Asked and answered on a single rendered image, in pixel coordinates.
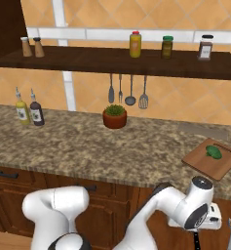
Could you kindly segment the black handled knife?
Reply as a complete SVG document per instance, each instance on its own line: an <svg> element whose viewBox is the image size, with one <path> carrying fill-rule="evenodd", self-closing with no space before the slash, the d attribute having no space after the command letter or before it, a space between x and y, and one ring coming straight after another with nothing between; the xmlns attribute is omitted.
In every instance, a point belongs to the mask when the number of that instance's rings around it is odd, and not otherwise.
<svg viewBox="0 0 231 250"><path fill-rule="evenodd" d="M194 235L195 250L200 250L199 235L196 231L193 233L193 235Z"/></svg>

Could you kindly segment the plant in terracotta pot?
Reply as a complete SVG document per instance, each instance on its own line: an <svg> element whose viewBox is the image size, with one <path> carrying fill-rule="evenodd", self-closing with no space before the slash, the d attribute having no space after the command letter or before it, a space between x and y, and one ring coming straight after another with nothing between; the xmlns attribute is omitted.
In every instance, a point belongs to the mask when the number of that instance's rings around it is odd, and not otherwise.
<svg viewBox="0 0 231 250"><path fill-rule="evenodd" d="M103 111L102 118L105 127L121 129L127 123L127 111L119 104L111 104Z"/></svg>

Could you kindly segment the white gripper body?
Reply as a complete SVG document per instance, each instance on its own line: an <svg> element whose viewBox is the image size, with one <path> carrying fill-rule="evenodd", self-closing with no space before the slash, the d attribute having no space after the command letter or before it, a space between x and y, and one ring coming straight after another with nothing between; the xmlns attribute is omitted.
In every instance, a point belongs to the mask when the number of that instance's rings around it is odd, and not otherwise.
<svg viewBox="0 0 231 250"><path fill-rule="evenodd" d="M173 219L168 219L168 225L170 227L179 228L179 224L177 224ZM199 226L199 229L220 229L222 222L217 217L207 218L203 221L203 223Z"/></svg>

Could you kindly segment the black lidded spice jar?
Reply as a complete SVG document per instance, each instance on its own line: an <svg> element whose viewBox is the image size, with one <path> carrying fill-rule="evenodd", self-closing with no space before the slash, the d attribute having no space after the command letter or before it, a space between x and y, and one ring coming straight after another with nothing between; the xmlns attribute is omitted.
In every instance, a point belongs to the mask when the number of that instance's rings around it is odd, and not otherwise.
<svg viewBox="0 0 231 250"><path fill-rule="evenodd" d="M209 61L212 54L212 40L211 34L204 34L200 41L198 59L200 61Z"/></svg>

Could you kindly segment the white topped shaker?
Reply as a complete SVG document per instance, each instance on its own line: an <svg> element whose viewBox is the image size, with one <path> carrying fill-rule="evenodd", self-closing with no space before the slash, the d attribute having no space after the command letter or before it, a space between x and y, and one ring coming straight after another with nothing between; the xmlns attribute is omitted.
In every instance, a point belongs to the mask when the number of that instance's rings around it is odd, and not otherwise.
<svg viewBox="0 0 231 250"><path fill-rule="evenodd" d="M25 57L31 57L32 56L32 51L29 45L29 41L27 37L22 37L21 39L21 44L22 44L22 52Z"/></svg>

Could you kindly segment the dark wooden shelf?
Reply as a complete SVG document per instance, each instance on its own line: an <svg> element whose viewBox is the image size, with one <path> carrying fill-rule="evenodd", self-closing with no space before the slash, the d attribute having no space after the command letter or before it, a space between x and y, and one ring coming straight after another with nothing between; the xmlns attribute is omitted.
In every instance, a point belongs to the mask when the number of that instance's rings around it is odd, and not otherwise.
<svg viewBox="0 0 231 250"><path fill-rule="evenodd" d="M0 67L231 80L229 52L212 52L207 62L199 61L196 51L173 51L169 60L148 49L138 59L128 49L45 46L44 51L39 59L17 50L0 58Z"/></svg>

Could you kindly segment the wooden cutting board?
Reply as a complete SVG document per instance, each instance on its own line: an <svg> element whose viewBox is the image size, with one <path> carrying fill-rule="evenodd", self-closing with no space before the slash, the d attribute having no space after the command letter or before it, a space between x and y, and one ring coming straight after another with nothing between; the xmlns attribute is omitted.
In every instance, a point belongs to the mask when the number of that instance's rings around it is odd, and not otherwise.
<svg viewBox="0 0 231 250"><path fill-rule="evenodd" d="M213 159L207 156L206 146L216 146L222 157ZM231 169L231 147L208 138L185 155L182 158L182 162L211 179L220 181Z"/></svg>

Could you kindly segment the yellow bottle red cap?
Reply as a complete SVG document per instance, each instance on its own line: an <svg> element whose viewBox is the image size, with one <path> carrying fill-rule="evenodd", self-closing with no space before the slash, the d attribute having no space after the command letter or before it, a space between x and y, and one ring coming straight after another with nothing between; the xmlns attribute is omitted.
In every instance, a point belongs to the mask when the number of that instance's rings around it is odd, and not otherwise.
<svg viewBox="0 0 231 250"><path fill-rule="evenodd" d="M139 58L141 52L141 35L138 31L134 31L130 35L130 56Z"/></svg>

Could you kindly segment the dark wooden wall cupboard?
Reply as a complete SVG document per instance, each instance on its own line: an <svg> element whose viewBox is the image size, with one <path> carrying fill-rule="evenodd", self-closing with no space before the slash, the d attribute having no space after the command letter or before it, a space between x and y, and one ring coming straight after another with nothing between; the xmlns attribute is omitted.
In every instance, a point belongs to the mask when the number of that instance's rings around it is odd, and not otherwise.
<svg viewBox="0 0 231 250"><path fill-rule="evenodd" d="M0 58L20 50L26 36L20 0L0 0Z"/></svg>

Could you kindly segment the grey hanging slotted spatula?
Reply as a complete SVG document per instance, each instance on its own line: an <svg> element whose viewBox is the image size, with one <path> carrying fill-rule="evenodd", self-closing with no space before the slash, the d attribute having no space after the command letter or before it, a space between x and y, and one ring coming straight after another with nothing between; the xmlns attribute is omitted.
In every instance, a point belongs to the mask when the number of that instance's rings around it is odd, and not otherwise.
<svg viewBox="0 0 231 250"><path fill-rule="evenodd" d="M138 107L140 109L148 108L148 96L146 95L146 85L143 85L143 93L139 98Z"/></svg>

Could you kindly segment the grey hanging spoon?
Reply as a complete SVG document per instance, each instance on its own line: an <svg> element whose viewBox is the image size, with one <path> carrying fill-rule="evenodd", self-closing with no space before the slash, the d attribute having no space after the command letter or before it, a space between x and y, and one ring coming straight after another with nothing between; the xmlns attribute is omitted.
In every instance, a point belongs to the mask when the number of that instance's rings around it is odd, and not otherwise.
<svg viewBox="0 0 231 250"><path fill-rule="evenodd" d="M110 87L108 91L108 101L113 104L114 103L114 88L113 88L113 76L112 73L110 73Z"/></svg>

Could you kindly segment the green broccoli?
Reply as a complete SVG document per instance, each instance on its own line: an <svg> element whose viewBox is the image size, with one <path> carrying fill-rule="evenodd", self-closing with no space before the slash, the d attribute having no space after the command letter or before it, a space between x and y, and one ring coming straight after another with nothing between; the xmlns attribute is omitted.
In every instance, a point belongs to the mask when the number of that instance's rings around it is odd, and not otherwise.
<svg viewBox="0 0 231 250"><path fill-rule="evenodd" d="M206 146L206 156L210 156L213 159L220 159L222 154L216 146Z"/></svg>

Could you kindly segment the black topped shaker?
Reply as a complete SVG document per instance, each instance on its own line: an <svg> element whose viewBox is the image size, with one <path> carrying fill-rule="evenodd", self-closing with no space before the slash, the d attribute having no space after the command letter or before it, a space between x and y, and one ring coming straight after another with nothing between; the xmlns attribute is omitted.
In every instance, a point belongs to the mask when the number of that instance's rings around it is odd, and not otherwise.
<svg viewBox="0 0 231 250"><path fill-rule="evenodd" d="M34 37L33 40L35 42L35 56L37 58L43 58L45 56L45 53L41 44L41 38Z"/></svg>

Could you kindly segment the yellow oil bottle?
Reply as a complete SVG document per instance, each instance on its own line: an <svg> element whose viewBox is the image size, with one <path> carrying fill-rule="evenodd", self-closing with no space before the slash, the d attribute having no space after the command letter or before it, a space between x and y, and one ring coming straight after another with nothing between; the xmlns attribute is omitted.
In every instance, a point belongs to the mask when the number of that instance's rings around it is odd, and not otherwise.
<svg viewBox="0 0 231 250"><path fill-rule="evenodd" d="M23 125L28 125L30 123L29 112L26 103L21 99L19 89L16 89L16 110L18 113L19 121Z"/></svg>

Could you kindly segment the grey hanging fork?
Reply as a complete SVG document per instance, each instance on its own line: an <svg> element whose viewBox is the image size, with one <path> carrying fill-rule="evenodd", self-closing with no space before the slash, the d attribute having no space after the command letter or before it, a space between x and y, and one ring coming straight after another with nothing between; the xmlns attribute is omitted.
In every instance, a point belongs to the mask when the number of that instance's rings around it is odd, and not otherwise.
<svg viewBox="0 0 231 250"><path fill-rule="evenodd" d="M119 104L123 101L123 91L122 91L122 74L119 74Z"/></svg>

